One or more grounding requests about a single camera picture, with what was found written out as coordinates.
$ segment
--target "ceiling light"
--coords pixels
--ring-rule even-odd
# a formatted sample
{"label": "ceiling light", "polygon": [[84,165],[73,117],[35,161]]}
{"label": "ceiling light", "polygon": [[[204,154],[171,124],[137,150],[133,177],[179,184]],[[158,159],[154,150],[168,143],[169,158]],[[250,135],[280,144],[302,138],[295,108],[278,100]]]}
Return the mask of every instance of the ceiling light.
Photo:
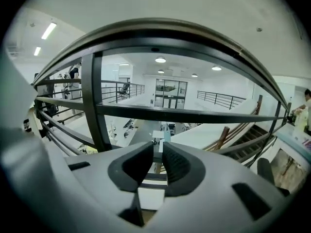
{"label": "ceiling light", "polygon": [[36,47],[34,56],[37,56],[39,54],[40,50],[41,50],[40,47]]}
{"label": "ceiling light", "polygon": [[165,63],[166,60],[164,59],[164,57],[159,56],[159,57],[157,57],[157,58],[155,59],[155,62],[158,62],[158,63]]}
{"label": "ceiling light", "polygon": [[214,70],[214,71],[220,71],[221,68],[220,68],[220,67],[212,67],[212,70]]}
{"label": "ceiling light", "polygon": [[56,27],[56,24],[51,22],[51,24],[48,26],[44,34],[42,35],[41,39],[46,40],[49,36],[49,34],[53,31],[53,29]]}

